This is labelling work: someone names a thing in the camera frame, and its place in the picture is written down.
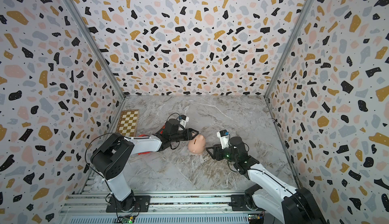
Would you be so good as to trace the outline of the pink piggy bank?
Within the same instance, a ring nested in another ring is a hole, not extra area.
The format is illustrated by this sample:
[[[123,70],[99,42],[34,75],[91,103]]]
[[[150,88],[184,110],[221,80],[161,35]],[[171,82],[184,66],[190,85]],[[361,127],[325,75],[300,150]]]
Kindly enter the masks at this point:
[[[190,153],[200,155],[205,150],[206,138],[203,135],[197,135],[194,139],[188,142],[188,150]]]

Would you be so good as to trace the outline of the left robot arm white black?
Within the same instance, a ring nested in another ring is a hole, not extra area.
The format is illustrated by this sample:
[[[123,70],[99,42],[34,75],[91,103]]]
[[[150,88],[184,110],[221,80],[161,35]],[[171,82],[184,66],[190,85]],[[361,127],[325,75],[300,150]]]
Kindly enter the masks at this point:
[[[119,133],[109,133],[106,141],[90,157],[90,168],[100,174],[107,184],[111,198],[110,207],[117,212],[130,212],[140,207],[124,176],[128,159],[137,154],[161,152],[174,149],[172,143],[190,141],[199,131],[186,128],[188,117],[169,119],[156,133],[149,136],[129,137]]]

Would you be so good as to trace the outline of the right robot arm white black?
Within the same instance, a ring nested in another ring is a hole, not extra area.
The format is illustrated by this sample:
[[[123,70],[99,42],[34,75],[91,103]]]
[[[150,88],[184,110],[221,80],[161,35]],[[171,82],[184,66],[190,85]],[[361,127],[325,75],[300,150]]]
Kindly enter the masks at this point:
[[[231,203],[234,208],[262,209],[283,224],[326,223],[312,193],[297,188],[270,173],[258,160],[249,155],[246,144],[236,137],[222,136],[221,143],[207,147],[206,151],[216,161],[227,160],[234,171],[252,181],[241,200]]]

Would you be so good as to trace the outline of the wooden chessboard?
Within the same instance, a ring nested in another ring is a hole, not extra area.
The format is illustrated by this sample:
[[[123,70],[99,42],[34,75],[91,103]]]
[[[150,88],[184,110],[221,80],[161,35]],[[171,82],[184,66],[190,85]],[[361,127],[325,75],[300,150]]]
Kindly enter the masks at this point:
[[[137,123],[139,118],[139,110],[124,110],[118,120],[116,132],[127,137],[137,136]]]

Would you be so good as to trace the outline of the right circuit board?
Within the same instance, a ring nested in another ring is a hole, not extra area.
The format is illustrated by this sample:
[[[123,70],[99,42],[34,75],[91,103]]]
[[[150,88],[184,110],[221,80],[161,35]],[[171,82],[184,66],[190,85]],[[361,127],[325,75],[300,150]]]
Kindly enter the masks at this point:
[[[248,215],[249,224],[264,224],[264,215],[263,214],[249,214]]]

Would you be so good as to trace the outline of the circuit board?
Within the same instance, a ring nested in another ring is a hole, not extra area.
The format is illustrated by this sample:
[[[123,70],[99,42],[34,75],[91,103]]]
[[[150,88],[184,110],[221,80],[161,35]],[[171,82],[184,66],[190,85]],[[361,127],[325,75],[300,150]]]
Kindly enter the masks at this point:
[[[264,215],[263,214],[249,214],[248,215],[249,224],[264,224]]]
[[[117,224],[134,224],[136,220],[136,216],[127,215],[127,216],[119,216],[117,218]]]

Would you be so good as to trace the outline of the left circuit board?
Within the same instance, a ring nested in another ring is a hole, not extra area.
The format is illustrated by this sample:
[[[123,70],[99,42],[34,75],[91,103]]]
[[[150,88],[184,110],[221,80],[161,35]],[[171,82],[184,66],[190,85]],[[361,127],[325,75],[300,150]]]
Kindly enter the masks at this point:
[[[127,216],[119,216],[117,218],[117,224],[134,224],[136,220],[136,216],[127,215]]]

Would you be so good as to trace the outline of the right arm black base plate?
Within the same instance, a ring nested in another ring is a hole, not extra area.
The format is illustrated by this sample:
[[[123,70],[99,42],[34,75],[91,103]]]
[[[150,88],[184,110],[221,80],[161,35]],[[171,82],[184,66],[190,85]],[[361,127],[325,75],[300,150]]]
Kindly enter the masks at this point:
[[[266,211],[256,206],[251,195],[231,195],[229,206],[233,211]]]

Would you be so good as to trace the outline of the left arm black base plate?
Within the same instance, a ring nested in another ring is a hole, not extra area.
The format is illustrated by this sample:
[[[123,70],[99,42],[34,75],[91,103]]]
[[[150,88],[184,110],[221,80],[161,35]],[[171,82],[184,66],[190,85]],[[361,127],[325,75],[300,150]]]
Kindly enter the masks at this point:
[[[106,208],[107,213],[131,214],[148,212],[151,196],[129,196],[124,201],[118,201],[115,197],[110,197]]]

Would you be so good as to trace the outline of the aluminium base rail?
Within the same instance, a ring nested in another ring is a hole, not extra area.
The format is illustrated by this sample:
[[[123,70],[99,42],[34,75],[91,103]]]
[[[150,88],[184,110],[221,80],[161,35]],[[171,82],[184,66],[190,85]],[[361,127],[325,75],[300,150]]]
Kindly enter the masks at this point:
[[[110,194],[70,195],[59,214],[61,224],[117,224],[119,216],[136,216],[135,224],[248,224],[249,214],[263,214],[264,224],[282,224],[266,211],[233,211],[231,195],[243,191],[136,192],[151,196],[148,212],[107,213]]]

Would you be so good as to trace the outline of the right aluminium corner post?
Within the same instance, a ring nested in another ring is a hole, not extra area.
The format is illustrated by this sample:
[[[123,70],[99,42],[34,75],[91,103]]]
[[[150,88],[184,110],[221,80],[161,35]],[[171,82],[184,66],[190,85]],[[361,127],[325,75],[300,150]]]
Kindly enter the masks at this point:
[[[277,67],[275,68],[274,70],[274,74],[273,74],[273,77],[269,83],[269,86],[265,92],[265,95],[264,95],[264,98],[267,99],[270,97],[270,94],[271,94],[271,91],[272,89],[275,87],[275,84],[277,82],[277,78],[278,76],[281,74],[281,70],[282,68],[284,67],[285,63],[286,63],[286,60],[291,52],[291,49],[297,39],[297,37],[299,36],[300,34],[300,30],[306,20],[306,17],[309,13],[309,10],[311,8],[311,5],[313,3],[314,0],[306,0],[302,9],[301,9],[301,13],[297,19],[297,22],[292,30],[292,33],[291,33],[291,36],[289,37],[288,39],[288,42],[286,43],[286,47],[282,53],[282,56],[281,56],[281,59],[280,59],[280,62],[278,63]]]

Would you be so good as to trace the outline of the aluminium corner post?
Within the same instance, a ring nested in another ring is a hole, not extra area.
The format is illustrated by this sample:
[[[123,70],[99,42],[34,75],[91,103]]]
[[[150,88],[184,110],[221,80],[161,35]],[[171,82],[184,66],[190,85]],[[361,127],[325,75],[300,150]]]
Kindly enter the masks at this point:
[[[117,80],[115,79],[111,69],[109,68],[109,65],[106,63],[105,58],[102,55],[102,52],[98,48],[91,33],[89,32],[88,26],[83,21],[82,16],[81,16],[80,12],[78,11],[74,1],[73,0],[63,0],[63,2],[66,5],[69,12],[71,13],[75,23],[79,27],[80,32],[82,33],[87,44],[91,48],[93,54],[97,57],[97,60],[99,61],[100,65],[102,66],[106,76],[110,80],[113,89],[117,92],[120,100],[123,101],[125,99],[125,95],[122,92],[121,87],[119,86]]]
[[[281,59],[280,59],[280,62],[278,63],[277,67],[275,68],[274,70],[274,74],[273,74],[273,77],[269,83],[269,86],[265,92],[265,95],[264,95],[264,98],[267,99],[270,97],[270,94],[271,94],[271,91],[272,89],[275,87],[275,84],[277,82],[277,78],[278,76],[281,74],[281,70],[282,68],[284,67],[285,63],[286,63],[286,60],[291,52],[291,49],[297,39],[297,37],[299,36],[300,34],[300,30],[306,20],[306,17],[309,13],[309,10],[311,8],[311,5],[313,3],[314,0],[306,0],[302,9],[301,9],[301,13],[297,19],[297,22],[292,30],[292,33],[291,33],[291,36],[289,37],[288,39],[288,42],[286,43],[286,47],[282,53],[282,56],[281,56]]]

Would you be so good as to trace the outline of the left aluminium corner post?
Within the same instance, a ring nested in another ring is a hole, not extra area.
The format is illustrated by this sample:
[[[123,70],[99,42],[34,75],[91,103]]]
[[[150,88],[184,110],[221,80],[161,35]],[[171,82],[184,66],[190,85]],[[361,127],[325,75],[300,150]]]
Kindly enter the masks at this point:
[[[105,58],[102,55],[102,52],[98,48],[91,33],[89,32],[88,26],[83,21],[82,16],[81,16],[80,12],[78,11],[74,1],[73,0],[63,0],[63,2],[66,5],[69,12],[71,13],[75,23],[79,27],[80,32],[82,33],[87,44],[91,48],[93,54],[97,57],[97,60],[99,61],[100,65],[102,66],[106,76],[110,80],[113,89],[117,92],[120,100],[123,101],[125,99],[125,95],[122,92],[121,87],[119,86],[117,80],[115,79],[111,69],[109,68],[109,65],[106,63]]]

